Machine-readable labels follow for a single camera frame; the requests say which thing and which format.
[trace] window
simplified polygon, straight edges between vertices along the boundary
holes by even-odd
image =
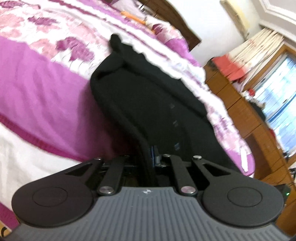
[[[284,151],[296,152],[296,59],[284,54],[255,87],[263,113]]]

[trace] gray ribbed surface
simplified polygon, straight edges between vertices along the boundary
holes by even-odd
[[[67,226],[20,225],[8,241],[286,241],[275,226],[236,229],[209,217],[194,198],[173,188],[126,188],[101,197],[86,216]]]

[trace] headboard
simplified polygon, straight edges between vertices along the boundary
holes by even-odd
[[[201,40],[186,25],[177,10],[166,0],[138,0],[155,12],[155,17],[165,20],[178,29],[186,39],[189,50],[198,45]]]

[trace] silver bolt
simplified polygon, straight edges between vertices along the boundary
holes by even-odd
[[[200,160],[202,157],[201,156],[193,156],[194,160]]]
[[[181,192],[186,193],[186,194],[192,194],[192,193],[195,193],[195,191],[196,191],[196,189],[191,186],[185,186],[185,187],[181,188]]]
[[[109,186],[103,186],[100,188],[100,192],[104,193],[104,194],[111,194],[114,192],[114,189],[112,187]]]

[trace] red curtain section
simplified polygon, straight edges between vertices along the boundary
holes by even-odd
[[[216,67],[220,70],[229,81],[243,82],[246,78],[246,71],[244,68],[239,67],[237,64],[231,62],[228,55],[223,55],[221,57],[213,58],[212,61]]]

